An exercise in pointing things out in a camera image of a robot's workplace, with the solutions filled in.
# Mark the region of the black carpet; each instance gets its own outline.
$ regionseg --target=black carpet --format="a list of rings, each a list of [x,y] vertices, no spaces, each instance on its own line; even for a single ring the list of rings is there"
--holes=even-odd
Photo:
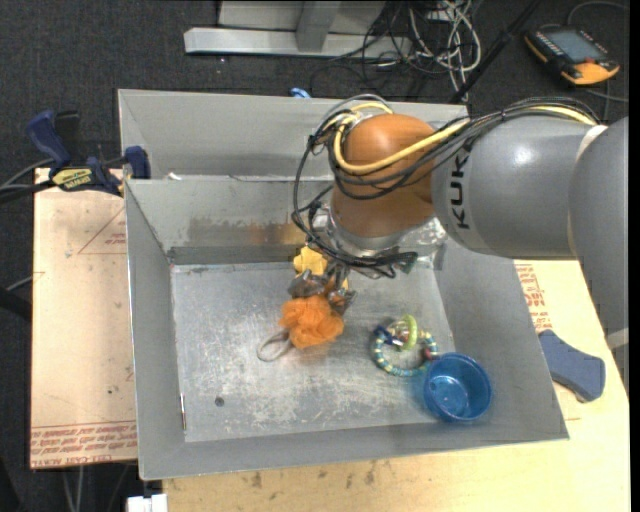
[[[629,5],[628,1],[619,1]],[[476,2],[474,27],[485,49],[528,3]],[[580,3],[544,0],[527,27],[562,24]],[[79,154],[101,152],[106,158],[118,155],[119,88],[287,96],[290,88],[303,87],[313,96],[332,98],[371,92],[358,77],[360,67],[346,61],[327,68],[326,62],[308,58],[186,56],[183,33],[194,26],[214,24],[215,4],[139,0],[0,2],[0,183],[43,158],[27,139],[25,126],[46,108],[79,111]],[[610,81],[610,93],[627,97],[629,11],[590,5],[576,12],[574,20],[622,62],[622,71]],[[372,76],[377,84],[384,82],[380,73]],[[388,78],[379,92],[390,100],[444,103],[454,93],[446,78],[422,80],[411,70]],[[529,96],[556,95],[585,101],[606,122],[628,115],[628,103],[612,102],[605,111],[603,99],[553,80],[521,37],[506,46],[475,84],[469,106],[472,112],[481,113]],[[0,286],[30,275],[32,223],[31,198],[0,206]],[[30,299],[30,292],[30,286],[16,291],[26,299]],[[0,310],[0,347],[0,459],[27,510],[67,510],[62,472],[28,469],[30,325]],[[86,468],[82,510],[105,510],[119,481],[113,510],[118,509],[120,495],[144,492],[135,469],[117,464]],[[68,473],[74,486],[79,470]]]

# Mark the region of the orange toy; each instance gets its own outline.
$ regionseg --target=orange toy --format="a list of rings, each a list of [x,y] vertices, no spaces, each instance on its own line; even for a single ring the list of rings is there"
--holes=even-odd
[[[344,330],[342,317],[331,309],[324,295],[288,300],[282,305],[279,324],[289,330],[296,348],[335,341]]]

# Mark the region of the wooden table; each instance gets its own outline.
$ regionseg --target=wooden table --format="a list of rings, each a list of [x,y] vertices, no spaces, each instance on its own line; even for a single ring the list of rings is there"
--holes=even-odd
[[[537,327],[606,364],[604,393],[593,402],[556,385],[569,440],[171,479],[163,482],[169,510],[630,510],[629,400],[580,268],[516,263]]]

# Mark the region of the orange device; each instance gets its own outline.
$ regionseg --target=orange device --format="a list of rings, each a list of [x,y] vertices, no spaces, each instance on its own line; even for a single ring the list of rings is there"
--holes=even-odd
[[[607,50],[578,27],[543,27],[527,32],[524,40],[552,74],[574,85],[604,82],[620,69]]]

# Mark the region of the blue plastic cup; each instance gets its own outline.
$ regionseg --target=blue plastic cup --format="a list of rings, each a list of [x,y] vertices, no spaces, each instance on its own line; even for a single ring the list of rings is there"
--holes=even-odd
[[[473,421],[491,404],[491,382],[477,361],[450,352],[436,359],[427,370],[424,402],[445,421]]]

